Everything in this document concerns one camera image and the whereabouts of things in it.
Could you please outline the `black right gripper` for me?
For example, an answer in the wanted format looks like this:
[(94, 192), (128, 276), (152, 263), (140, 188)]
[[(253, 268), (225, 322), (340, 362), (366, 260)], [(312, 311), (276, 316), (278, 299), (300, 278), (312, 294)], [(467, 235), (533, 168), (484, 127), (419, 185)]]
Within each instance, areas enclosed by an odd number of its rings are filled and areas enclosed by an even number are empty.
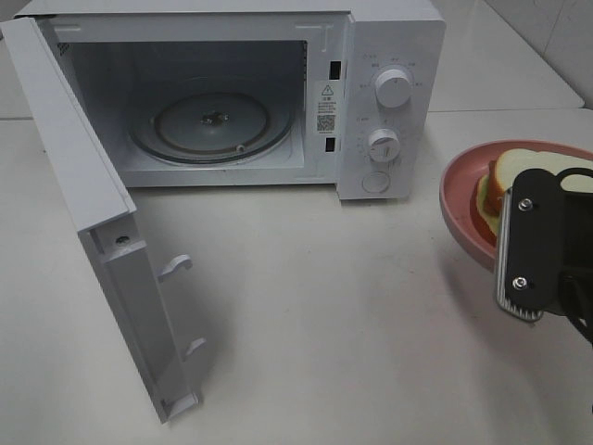
[(564, 316), (592, 344), (592, 194), (567, 192), (559, 301)]

